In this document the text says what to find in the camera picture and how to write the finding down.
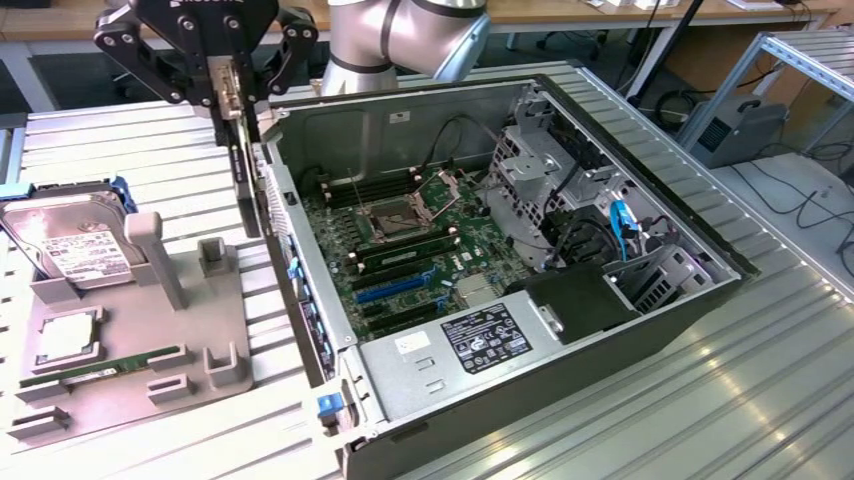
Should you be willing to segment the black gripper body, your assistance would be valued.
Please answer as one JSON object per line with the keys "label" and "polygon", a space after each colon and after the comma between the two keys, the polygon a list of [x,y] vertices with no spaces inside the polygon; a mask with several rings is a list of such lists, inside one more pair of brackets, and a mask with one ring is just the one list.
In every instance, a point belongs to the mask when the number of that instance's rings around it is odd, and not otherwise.
{"label": "black gripper body", "polygon": [[137,19],[181,52],[195,42],[206,56],[223,56],[242,47],[252,52],[279,14],[274,0],[131,1]]}

